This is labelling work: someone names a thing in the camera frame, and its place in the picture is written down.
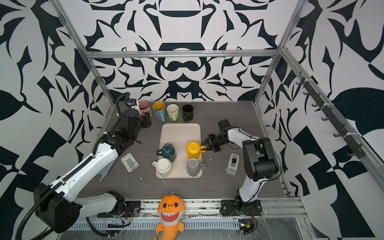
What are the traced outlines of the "pink ghost pattern mug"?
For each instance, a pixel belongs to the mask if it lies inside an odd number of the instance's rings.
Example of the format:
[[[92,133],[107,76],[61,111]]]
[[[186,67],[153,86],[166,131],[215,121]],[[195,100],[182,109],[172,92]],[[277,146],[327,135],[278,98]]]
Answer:
[[[144,116],[146,113],[149,114],[150,118],[153,117],[153,110],[151,108],[151,104],[148,101],[140,101],[139,102],[140,113]]]

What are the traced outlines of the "yellow mug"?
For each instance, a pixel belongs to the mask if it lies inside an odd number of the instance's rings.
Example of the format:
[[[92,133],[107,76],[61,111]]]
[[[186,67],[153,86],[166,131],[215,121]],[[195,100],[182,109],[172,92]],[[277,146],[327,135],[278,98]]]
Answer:
[[[187,155],[189,159],[199,159],[205,151],[206,146],[201,146],[198,142],[190,142],[187,145]]]

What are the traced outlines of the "blue butterfly mug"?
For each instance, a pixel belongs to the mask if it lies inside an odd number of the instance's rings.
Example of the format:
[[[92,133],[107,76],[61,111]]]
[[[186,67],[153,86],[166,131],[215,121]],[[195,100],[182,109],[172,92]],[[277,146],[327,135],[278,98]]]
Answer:
[[[153,111],[155,118],[160,122],[165,122],[167,118],[167,112],[165,108],[165,104],[162,102],[156,102],[153,104]]]

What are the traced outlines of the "light green mug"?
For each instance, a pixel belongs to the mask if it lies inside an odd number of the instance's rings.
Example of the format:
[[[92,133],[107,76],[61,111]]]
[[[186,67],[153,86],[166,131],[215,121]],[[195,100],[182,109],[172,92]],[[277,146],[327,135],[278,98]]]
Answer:
[[[171,121],[175,122],[179,118],[179,106],[176,104],[170,104],[167,106],[168,117]]]

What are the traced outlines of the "dark green mug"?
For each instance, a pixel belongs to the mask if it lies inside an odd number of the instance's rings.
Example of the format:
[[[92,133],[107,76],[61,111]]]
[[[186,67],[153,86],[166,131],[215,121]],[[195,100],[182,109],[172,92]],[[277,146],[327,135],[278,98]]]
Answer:
[[[166,158],[173,163],[177,158],[177,153],[172,144],[165,144],[160,150],[157,151],[157,156]]]

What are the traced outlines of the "black mug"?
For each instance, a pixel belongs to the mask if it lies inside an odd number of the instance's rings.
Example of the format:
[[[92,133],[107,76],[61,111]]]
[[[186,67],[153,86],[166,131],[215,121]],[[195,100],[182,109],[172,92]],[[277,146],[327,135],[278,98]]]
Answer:
[[[183,120],[185,123],[193,120],[194,117],[194,107],[192,105],[183,105],[182,107]]]

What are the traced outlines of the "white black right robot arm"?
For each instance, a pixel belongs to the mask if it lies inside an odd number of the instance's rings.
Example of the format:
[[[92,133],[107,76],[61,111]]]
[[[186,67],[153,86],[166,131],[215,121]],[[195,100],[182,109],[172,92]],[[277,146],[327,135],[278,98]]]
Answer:
[[[247,177],[238,190],[235,203],[239,212],[245,212],[254,205],[264,184],[280,177],[281,161],[269,138],[254,137],[237,127],[225,127],[218,135],[208,135],[202,145],[206,151],[219,152],[221,146],[228,143],[243,149]]]

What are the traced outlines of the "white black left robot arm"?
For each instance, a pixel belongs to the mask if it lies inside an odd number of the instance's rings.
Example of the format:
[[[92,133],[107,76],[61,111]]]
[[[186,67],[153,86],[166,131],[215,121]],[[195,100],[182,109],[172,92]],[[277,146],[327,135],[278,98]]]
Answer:
[[[116,99],[118,120],[97,139],[92,152],[72,170],[50,185],[40,184],[34,190],[34,205],[21,221],[15,238],[22,239],[23,230],[32,215],[36,215],[49,230],[35,238],[67,231],[77,220],[88,219],[100,213],[120,216],[124,198],[115,191],[84,199],[78,194],[97,174],[106,174],[114,161],[138,140],[141,129],[152,124],[149,114],[141,114],[139,103],[130,93]]]

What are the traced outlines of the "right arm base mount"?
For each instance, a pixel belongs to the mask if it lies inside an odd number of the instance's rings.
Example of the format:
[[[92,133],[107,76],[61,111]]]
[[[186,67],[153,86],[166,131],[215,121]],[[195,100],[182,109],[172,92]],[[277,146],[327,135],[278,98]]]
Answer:
[[[223,216],[261,216],[262,206],[259,200],[245,203],[240,198],[221,200],[220,214]]]

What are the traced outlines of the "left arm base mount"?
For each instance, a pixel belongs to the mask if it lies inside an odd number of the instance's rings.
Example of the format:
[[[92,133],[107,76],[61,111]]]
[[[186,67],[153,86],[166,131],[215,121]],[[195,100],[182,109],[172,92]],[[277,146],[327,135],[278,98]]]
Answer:
[[[140,212],[141,201],[118,201],[115,207],[107,213],[100,213],[98,218],[112,218],[119,215],[121,218],[130,218]]]

